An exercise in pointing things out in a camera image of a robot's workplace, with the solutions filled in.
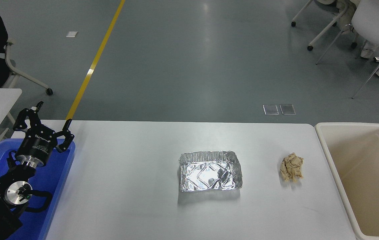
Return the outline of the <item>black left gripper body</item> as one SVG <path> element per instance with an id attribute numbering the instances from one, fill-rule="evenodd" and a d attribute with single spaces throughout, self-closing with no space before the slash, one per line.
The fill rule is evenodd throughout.
<path id="1" fill-rule="evenodd" d="M 32 157 L 37 159 L 37 164 L 47 164 L 57 143 L 54 130 L 28 129 L 16 152 L 16 160 L 28 161 L 28 158 Z"/>

